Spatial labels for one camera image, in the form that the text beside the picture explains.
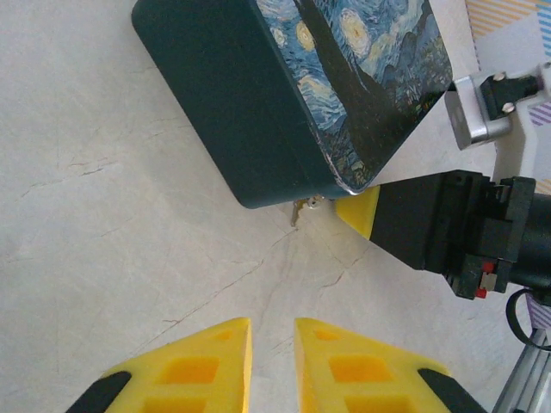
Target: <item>starry night painting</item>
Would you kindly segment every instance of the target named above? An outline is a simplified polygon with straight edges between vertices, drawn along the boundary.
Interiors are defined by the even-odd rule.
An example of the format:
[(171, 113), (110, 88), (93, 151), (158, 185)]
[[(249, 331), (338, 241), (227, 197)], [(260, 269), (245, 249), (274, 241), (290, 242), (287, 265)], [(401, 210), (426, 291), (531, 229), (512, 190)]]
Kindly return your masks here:
[(367, 187), (452, 80), (427, 0), (257, 0), (349, 191)]

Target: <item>table surface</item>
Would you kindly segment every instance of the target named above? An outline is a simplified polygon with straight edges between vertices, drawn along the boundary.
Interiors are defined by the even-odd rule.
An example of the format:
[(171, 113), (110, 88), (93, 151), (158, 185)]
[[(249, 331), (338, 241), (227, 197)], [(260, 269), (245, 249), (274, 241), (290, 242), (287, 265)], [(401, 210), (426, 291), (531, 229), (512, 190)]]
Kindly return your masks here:
[[(433, 8), (476, 71), (462, 2)], [(457, 299), (325, 205), (254, 211), (220, 173), (133, 31), (133, 0), (0, 3), (0, 410), (60, 412), (104, 370), (252, 318), (251, 411), (297, 411), (293, 321), (316, 317), (446, 364), (487, 408), (522, 348), (506, 296)], [(490, 173), (438, 105), (377, 178)]]

